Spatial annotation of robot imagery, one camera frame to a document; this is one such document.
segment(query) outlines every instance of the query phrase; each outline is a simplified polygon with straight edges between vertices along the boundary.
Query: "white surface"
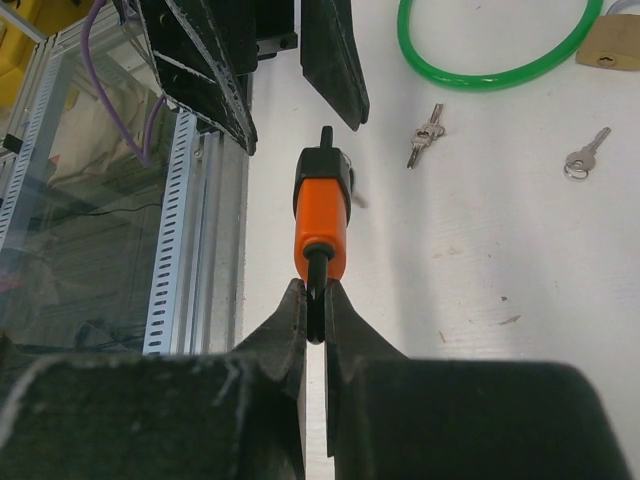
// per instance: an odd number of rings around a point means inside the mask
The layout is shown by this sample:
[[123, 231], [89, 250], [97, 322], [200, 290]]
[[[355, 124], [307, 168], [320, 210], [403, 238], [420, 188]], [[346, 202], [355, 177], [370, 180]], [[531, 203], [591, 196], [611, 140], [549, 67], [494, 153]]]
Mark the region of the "white surface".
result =
[[[372, 105], [357, 134], [303, 79], [297, 52], [260, 65], [245, 335], [272, 313], [295, 276], [295, 165], [304, 147], [317, 145], [321, 127], [333, 125], [370, 202], [354, 211], [349, 227], [344, 284], [359, 313], [414, 357], [577, 366], [600, 392], [629, 464], [640, 472], [640, 75], [570, 59], [511, 90], [445, 90], [402, 58], [397, 4], [353, 0]], [[462, 73], [511, 68], [555, 46], [585, 4], [417, 0], [415, 43], [436, 65]], [[407, 171], [413, 132], [436, 102], [445, 103], [448, 135]], [[613, 133], [591, 178], [569, 182], [564, 159], [605, 126]], [[517, 315], [517, 322], [499, 325]], [[332, 471], [322, 361], [321, 349], [310, 347], [310, 479]]]

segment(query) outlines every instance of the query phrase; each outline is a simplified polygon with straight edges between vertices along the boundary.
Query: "green hose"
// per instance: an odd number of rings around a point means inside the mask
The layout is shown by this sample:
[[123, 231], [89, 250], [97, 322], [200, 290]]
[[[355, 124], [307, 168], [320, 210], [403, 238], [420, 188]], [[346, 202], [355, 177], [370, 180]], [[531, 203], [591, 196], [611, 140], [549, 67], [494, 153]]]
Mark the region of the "green hose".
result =
[[445, 72], [424, 61], [411, 43], [409, 29], [413, 0], [400, 0], [398, 10], [398, 42], [407, 62], [427, 80], [446, 87], [478, 92], [514, 87], [533, 80], [560, 65], [575, 52], [591, 30], [602, 11], [603, 0], [588, 0], [587, 8], [578, 26], [556, 48], [545, 56], [523, 67], [490, 75], [459, 75]]

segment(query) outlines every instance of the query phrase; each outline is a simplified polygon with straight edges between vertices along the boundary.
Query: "padlock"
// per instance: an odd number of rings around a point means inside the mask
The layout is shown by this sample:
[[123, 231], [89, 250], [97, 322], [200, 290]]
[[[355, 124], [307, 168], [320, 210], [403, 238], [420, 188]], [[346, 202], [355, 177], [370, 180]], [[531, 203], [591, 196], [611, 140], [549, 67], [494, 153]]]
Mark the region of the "padlock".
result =
[[[637, 1], [621, 0], [618, 12]], [[640, 70], [640, 15], [607, 14], [593, 24], [576, 55], [578, 63], [610, 70]]]

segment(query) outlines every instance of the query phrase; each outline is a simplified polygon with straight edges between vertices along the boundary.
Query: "purple cable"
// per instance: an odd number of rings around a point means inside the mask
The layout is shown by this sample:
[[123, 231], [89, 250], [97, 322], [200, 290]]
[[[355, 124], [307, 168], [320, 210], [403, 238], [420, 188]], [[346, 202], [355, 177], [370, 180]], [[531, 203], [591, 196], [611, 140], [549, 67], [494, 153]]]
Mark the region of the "purple cable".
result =
[[164, 102], [167, 101], [167, 97], [164, 95], [160, 95], [156, 103], [153, 105], [151, 109], [151, 113], [149, 114], [149, 118], [147, 119], [147, 124], [144, 127], [144, 147], [142, 152], [144, 153], [144, 158], [149, 159], [149, 163], [151, 163], [151, 135], [153, 131], [153, 124], [156, 121], [156, 117], [158, 116], [158, 112], [160, 111], [160, 107], [164, 105]]
[[122, 0], [122, 18], [125, 23], [129, 21], [129, 0]]
[[100, 9], [105, 5], [105, 3], [106, 0], [95, 0], [93, 6], [91, 7], [91, 10], [89, 10], [89, 14], [84, 21], [84, 24], [82, 25], [82, 35], [80, 36], [82, 60], [84, 62], [85, 68], [87, 69], [87, 73], [89, 74], [89, 79], [91, 80], [93, 87], [96, 89], [98, 98], [100, 98], [100, 101], [103, 103], [104, 108], [107, 110], [107, 113], [111, 118], [113, 118], [113, 121], [115, 122], [116, 127], [118, 127], [118, 130], [120, 130], [120, 133], [122, 134], [125, 142], [127, 142], [127, 145], [129, 145], [129, 148], [131, 148], [142, 166], [144, 168], [149, 168], [151, 167], [151, 158], [149, 156], [148, 150], [151, 149], [151, 134], [148, 132], [151, 132], [151, 130], [153, 129], [153, 121], [155, 120], [161, 105], [164, 103], [165, 97], [164, 95], [161, 95], [160, 98], [158, 98], [156, 104], [153, 106], [151, 114], [147, 119], [147, 125], [144, 129], [145, 135], [143, 143], [145, 145], [144, 149], [147, 151], [145, 152], [143, 150], [140, 150], [140, 147], [136, 145], [136, 142], [131, 136], [131, 133], [129, 133], [129, 131], [127, 130], [127, 126], [122, 122], [122, 119], [118, 115], [118, 112], [116, 112], [116, 109], [113, 107], [111, 101], [109, 100], [109, 97], [107, 96], [107, 93], [104, 91], [104, 88], [102, 88], [100, 79], [98, 78], [98, 74], [96, 73], [96, 69], [93, 66], [93, 62], [91, 61], [91, 51], [89, 50], [89, 36], [91, 34], [91, 27], [96, 21], [96, 18], [100, 13]]

